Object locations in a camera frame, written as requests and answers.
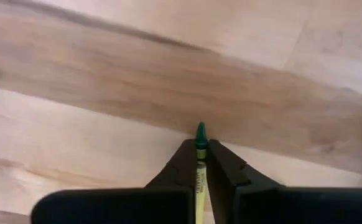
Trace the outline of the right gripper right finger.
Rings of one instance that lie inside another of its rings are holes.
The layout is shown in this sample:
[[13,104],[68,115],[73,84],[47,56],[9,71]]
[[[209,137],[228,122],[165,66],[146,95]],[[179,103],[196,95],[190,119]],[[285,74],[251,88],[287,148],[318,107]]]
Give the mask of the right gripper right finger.
[[288,187],[217,140],[206,163],[216,224],[362,224],[362,188]]

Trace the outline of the green-tipped yellow-wrapped crayon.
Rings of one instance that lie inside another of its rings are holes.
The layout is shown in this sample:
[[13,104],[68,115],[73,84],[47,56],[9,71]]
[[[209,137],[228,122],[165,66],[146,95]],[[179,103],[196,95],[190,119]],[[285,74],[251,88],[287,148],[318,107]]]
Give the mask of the green-tipped yellow-wrapped crayon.
[[195,135],[195,147],[197,150],[197,176],[195,187],[195,224],[203,224],[205,206],[205,186],[207,180],[206,151],[208,139],[205,131],[205,123],[200,122]]

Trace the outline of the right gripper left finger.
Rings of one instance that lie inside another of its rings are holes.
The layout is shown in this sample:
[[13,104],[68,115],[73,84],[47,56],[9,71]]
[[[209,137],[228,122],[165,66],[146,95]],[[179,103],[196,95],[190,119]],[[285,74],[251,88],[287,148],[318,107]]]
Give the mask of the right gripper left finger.
[[143,188],[61,190],[33,207],[31,224],[195,224],[197,153],[181,143]]

